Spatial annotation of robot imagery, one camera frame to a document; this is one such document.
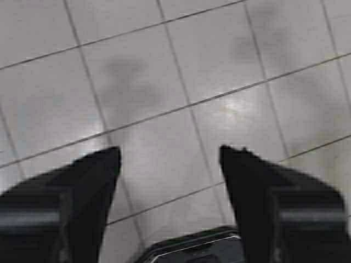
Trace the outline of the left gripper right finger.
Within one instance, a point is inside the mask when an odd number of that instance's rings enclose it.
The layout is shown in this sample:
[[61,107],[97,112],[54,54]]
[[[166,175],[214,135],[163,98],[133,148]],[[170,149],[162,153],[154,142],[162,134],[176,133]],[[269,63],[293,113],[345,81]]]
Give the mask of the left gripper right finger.
[[222,145],[219,164],[247,262],[350,262],[337,189],[245,148]]

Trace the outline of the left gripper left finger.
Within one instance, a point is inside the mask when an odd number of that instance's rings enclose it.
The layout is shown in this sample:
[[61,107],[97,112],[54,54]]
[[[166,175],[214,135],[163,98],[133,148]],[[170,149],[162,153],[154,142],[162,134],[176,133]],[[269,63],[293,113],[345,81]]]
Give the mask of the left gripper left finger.
[[1,262],[98,262],[121,170],[117,146],[1,194]]

